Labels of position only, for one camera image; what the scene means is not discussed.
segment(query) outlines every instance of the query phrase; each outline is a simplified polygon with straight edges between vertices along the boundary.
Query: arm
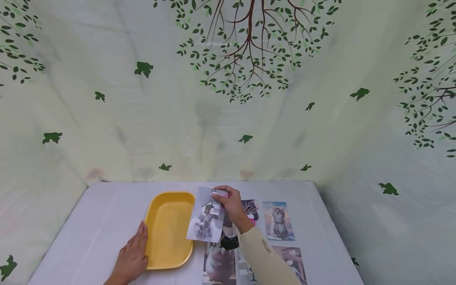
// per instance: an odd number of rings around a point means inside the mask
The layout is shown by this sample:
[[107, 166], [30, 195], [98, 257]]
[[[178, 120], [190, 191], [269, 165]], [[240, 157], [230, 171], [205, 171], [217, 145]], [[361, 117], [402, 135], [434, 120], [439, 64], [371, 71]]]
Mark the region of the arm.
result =
[[261, 231], [254, 228], [250, 219], [242, 210], [241, 196], [238, 190], [229, 186], [218, 186], [215, 189], [228, 192], [228, 197], [216, 195], [215, 200], [225, 206], [231, 221], [238, 228], [239, 246], [245, 260], [258, 278], [261, 285], [301, 285], [290, 267], [263, 238]]
[[147, 267], [146, 243], [147, 226], [141, 222], [136, 234], [120, 249], [113, 272], [104, 285], [128, 285], [138, 278]]

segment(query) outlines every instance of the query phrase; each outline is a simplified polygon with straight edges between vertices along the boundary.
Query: left hand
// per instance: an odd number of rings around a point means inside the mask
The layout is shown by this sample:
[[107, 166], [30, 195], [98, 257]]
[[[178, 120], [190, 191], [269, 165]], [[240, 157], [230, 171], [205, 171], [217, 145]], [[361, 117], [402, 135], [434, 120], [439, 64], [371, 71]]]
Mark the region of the left hand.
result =
[[145, 255], [146, 244], [147, 226], [141, 221], [136, 234], [120, 249], [113, 272], [104, 285], [127, 285], [138, 278], [149, 261]]

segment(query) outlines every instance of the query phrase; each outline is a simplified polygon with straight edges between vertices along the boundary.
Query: bird silhouette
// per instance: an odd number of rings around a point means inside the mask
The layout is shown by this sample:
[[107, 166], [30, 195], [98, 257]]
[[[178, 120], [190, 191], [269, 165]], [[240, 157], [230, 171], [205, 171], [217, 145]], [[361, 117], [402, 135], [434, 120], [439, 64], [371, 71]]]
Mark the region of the bird silhouette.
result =
[[16, 268], [17, 266], [17, 263], [13, 261], [13, 256], [10, 255], [8, 257], [8, 259], [6, 260], [6, 262], [8, 263], [8, 265], [3, 265], [3, 266], [0, 266], [0, 276], [1, 277], [1, 281], [5, 281], [5, 279], [10, 276], [11, 272], [13, 272], [14, 268]]

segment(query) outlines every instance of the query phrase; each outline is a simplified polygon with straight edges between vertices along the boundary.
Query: right hand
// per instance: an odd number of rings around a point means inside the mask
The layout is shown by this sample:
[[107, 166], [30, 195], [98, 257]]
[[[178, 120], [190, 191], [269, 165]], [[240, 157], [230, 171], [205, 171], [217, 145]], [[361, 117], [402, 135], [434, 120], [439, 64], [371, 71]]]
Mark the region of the right hand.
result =
[[250, 219], [245, 215], [245, 211], [242, 209], [241, 193], [238, 190], [230, 186], [217, 186], [214, 189], [223, 190], [228, 193], [227, 197], [212, 194], [212, 198], [222, 203], [228, 213], [231, 221], [238, 228], [241, 233], [245, 233], [253, 228], [253, 224]]

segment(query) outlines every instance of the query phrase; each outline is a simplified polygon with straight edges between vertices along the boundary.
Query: table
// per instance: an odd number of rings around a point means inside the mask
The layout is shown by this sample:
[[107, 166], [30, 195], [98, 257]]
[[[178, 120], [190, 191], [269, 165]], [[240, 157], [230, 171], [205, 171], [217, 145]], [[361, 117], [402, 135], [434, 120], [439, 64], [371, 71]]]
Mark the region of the table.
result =
[[[167, 191], [196, 193], [198, 186], [230, 185], [242, 199], [286, 202], [295, 241], [269, 240], [272, 246], [301, 248], [309, 285], [363, 284], [311, 181], [223, 182], [99, 182], [85, 191], [29, 285], [103, 284], [119, 249], [136, 232], [152, 199]], [[264, 223], [256, 225], [265, 234]], [[200, 285], [204, 244], [195, 242], [187, 263], [179, 269], [147, 271], [132, 285]]]

